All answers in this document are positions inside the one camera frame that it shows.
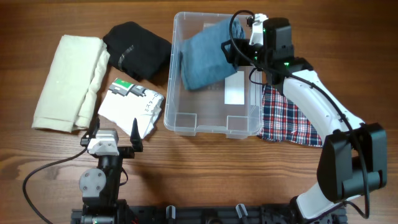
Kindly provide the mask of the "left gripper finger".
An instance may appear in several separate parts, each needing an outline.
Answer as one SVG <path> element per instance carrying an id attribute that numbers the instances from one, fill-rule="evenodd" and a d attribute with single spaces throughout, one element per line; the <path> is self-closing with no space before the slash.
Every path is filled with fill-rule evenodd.
<path id="1" fill-rule="evenodd" d="M 88 138 L 94 138 L 100 128 L 100 119 L 96 117 L 90 124 L 88 129 Z"/>
<path id="2" fill-rule="evenodd" d="M 137 123 L 136 118 L 134 118 L 133 123 L 132 123 L 130 142 L 131 142 L 132 146 L 142 146 L 142 139 L 139 134 L 139 128 L 138 128 L 138 123 Z"/>

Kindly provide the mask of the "blue denim jeans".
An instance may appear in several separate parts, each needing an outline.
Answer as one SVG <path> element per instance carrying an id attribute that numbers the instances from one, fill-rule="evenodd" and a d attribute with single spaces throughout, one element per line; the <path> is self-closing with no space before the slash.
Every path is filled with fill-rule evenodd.
<path id="1" fill-rule="evenodd" d="M 228 63 L 221 44 L 230 40 L 244 39 L 245 31 L 238 19 L 222 20 L 190 39 L 181 49 L 181 73 L 186 90 L 198 90 L 216 83 L 237 72 L 237 66 Z"/>

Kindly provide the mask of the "red navy plaid shirt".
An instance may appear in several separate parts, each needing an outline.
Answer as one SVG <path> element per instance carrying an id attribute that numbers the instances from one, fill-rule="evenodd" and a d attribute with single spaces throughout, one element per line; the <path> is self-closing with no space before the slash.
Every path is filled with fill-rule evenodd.
<path id="1" fill-rule="evenodd" d="M 322 140 L 302 111 L 274 87 L 262 88 L 262 129 L 259 137 L 265 141 L 322 147 Z"/>

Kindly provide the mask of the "black garment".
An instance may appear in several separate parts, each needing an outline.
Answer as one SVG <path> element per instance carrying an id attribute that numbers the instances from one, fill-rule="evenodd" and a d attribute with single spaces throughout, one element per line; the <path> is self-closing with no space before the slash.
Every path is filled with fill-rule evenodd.
<path id="1" fill-rule="evenodd" d="M 103 41 L 109 64 L 137 81 L 153 79 L 170 60 L 172 44 L 133 21 L 114 26 Z"/>

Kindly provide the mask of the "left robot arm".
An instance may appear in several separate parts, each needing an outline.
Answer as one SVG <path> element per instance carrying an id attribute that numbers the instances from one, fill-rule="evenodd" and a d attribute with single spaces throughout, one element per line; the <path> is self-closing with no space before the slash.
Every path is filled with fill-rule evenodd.
<path id="1" fill-rule="evenodd" d="M 72 223 L 138 223 L 138 217 L 129 208 L 125 199 L 118 199 L 123 185 L 121 174 L 124 159 L 133 159 L 136 152 L 143 151 L 137 120 L 132 123 L 130 146 L 118 146 L 118 132 L 115 129 L 100 129 L 97 119 L 80 145 L 98 160 L 95 168 L 84 171 L 79 179 L 83 208 L 71 215 Z"/>

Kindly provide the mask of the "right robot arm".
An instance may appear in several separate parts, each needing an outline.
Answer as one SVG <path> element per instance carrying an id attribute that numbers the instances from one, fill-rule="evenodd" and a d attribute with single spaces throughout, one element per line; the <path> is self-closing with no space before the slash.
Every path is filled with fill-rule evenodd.
<path id="1" fill-rule="evenodd" d="M 222 43 L 226 60 L 264 72 L 267 83 L 302 111 L 323 143 L 316 184 L 277 209 L 277 214 L 288 223 L 335 222 L 339 209 L 364 197 L 359 214 L 368 218 L 370 193 L 387 183 L 386 131 L 347 110 L 310 63 L 295 56 L 288 19 L 252 13 L 247 25 L 252 30 L 249 39 L 230 34 Z"/>

